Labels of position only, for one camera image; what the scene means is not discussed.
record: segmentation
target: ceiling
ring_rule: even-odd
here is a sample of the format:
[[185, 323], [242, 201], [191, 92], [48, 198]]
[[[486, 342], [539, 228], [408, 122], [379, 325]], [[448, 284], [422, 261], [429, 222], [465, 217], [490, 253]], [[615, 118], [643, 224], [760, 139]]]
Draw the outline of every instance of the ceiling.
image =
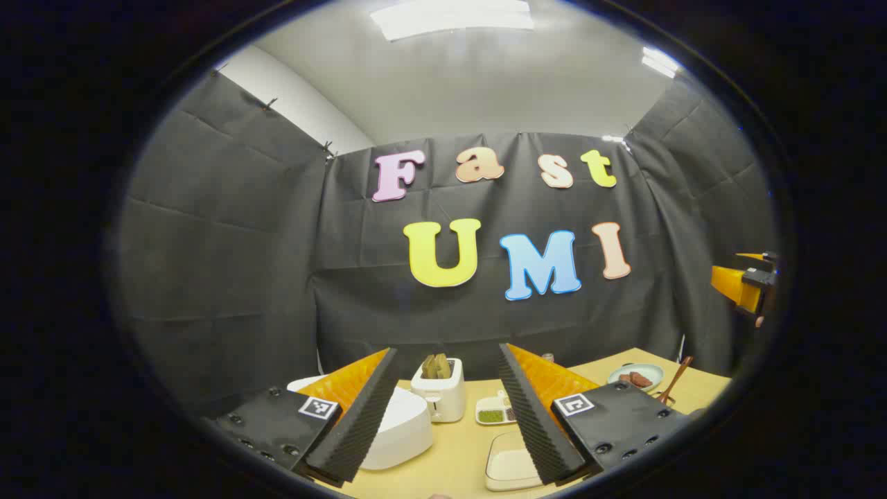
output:
[[470, 28], [389, 42], [370, 12], [332, 2], [256, 45], [291, 67], [374, 143], [540, 131], [623, 136], [671, 80], [642, 43], [560, 0], [530, 0], [532, 31]]

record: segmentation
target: white wall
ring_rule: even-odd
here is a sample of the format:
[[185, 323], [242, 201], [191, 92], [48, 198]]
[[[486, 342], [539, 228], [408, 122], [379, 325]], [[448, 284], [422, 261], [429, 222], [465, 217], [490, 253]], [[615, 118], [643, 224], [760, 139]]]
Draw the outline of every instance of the white wall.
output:
[[350, 153], [374, 143], [310, 83], [268, 52], [249, 45], [228, 60], [220, 73], [262, 102], [277, 98], [271, 108], [317, 142], [332, 140], [330, 150]]

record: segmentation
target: blue letter m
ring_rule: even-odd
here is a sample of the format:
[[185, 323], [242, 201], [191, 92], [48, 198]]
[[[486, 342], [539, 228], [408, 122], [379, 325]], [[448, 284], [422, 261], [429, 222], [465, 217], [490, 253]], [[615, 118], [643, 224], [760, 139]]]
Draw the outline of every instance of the blue letter m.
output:
[[573, 264], [573, 241], [576, 236], [570, 231], [556, 231], [548, 236], [545, 255], [539, 252], [526, 234], [509, 234], [499, 240], [499, 245], [508, 251], [511, 265], [511, 288], [505, 292], [509, 300], [523, 300], [532, 296], [524, 275], [530, 277], [540, 295], [548, 291], [548, 283], [554, 274], [552, 291], [570, 293], [582, 287], [576, 278]]

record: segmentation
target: white toaster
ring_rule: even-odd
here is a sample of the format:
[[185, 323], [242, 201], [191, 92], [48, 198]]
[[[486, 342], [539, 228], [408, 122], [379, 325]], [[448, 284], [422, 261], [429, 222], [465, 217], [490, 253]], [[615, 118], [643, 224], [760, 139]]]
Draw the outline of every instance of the white toaster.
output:
[[449, 379], [425, 379], [422, 377], [422, 366], [412, 375], [410, 389], [428, 403], [431, 421], [435, 423], [451, 423], [462, 419], [465, 414], [465, 376], [462, 372], [462, 361], [447, 358], [450, 362], [452, 376]]
[[[298, 379], [288, 384], [287, 390], [297, 392], [325, 376]], [[425, 452], [431, 443], [431, 418], [426, 402], [409, 390], [395, 386], [376, 438], [360, 467], [384, 470], [396, 466]]]

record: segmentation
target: letter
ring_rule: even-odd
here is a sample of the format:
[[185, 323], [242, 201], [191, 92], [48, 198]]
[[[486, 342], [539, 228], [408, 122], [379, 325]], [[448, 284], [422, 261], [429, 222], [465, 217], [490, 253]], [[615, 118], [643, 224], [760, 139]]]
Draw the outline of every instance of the letter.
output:
[[425, 153], [417, 149], [408, 153], [389, 154], [376, 158], [379, 165], [379, 188], [373, 194], [373, 201], [392, 201], [403, 199], [406, 189], [400, 186], [399, 180], [404, 180], [404, 185], [409, 186], [416, 178], [416, 164], [425, 162]]
[[592, 173], [592, 179], [601, 187], [612, 187], [616, 185], [616, 177], [609, 175], [604, 165], [609, 165], [609, 158], [601, 156], [596, 149], [592, 149], [582, 156], [580, 160], [588, 163], [588, 170]]
[[622, 246], [619, 245], [619, 224], [605, 222], [592, 227], [592, 232], [600, 238], [600, 247], [604, 252], [604, 278], [619, 279], [632, 271], [632, 267], [625, 263], [622, 255]]
[[481, 178], [499, 178], [505, 173], [505, 167], [498, 163], [496, 151], [489, 147], [471, 147], [456, 156], [459, 167], [456, 178], [460, 182], [476, 182]]
[[467, 282], [477, 271], [477, 239], [480, 220], [460, 218], [450, 222], [459, 237], [459, 263], [453, 268], [437, 266], [435, 236], [441, 232], [436, 222], [416, 222], [404, 227], [410, 240], [410, 271], [416, 281], [431, 288], [450, 288]]
[[509, 234], [499, 240], [499, 245], [508, 251], [511, 265], [511, 288], [505, 298], [515, 301], [529, 298], [533, 292], [527, 286], [525, 276], [540, 295], [548, 291], [548, 283], [554, 274], [552, 291], [571, 293], [582, 287], [576, 278], [576, 265], [573, 262], [573, 241], [576, 236], [570, 231], [555, 231], [548, 236], [546, 253], [543, 257], [526, 234]]
[[549, 187], [566, 189], [573, 185], [573, 176], [567, 171], [567, 162], [560, 156], [542, 154], [538, 159], [539, 168], [542, 169], [542, 180]]

